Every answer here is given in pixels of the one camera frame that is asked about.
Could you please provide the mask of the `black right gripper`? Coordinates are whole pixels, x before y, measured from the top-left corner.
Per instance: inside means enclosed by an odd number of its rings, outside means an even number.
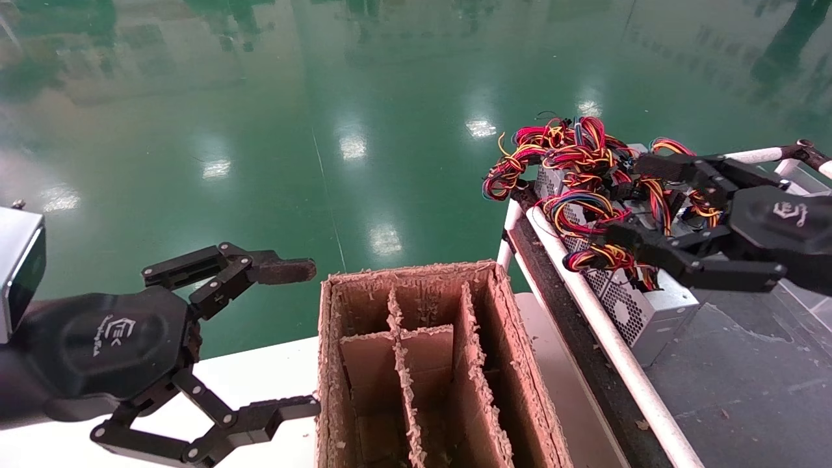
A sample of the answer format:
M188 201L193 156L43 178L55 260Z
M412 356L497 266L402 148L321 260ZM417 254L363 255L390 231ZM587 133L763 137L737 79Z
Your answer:
M831 293L831 198L785 192L790 181L725 155L643 152L632 171L696 190L727 225L667 237L630 222L606 227L606 245L668 273L688 289L767 293L786 278Z

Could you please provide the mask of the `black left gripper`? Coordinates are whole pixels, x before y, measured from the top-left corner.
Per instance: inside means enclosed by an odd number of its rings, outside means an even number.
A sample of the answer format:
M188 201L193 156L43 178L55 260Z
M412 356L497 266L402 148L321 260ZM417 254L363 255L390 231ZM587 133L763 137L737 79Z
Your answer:
M267 443L285 421L316 417L320 400L294 396L231 409L190 370L200 326L162 287L91 293L30 305L12 335L12 422L96 426L91 441L115 455L172 467L216 467L234 450ZM195 441L133 428L182 394L212 426Z

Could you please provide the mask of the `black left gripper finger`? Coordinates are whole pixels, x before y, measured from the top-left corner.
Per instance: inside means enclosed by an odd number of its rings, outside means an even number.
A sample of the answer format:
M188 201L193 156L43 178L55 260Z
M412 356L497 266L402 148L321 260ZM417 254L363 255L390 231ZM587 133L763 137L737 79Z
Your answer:
M189 296L193 316L202 320L216 316L253 284L300 283L315 275L312 258L282 259L275 251L246 251L230 242L180 255L142 271L147 287L160 285L175 291L202 282Z

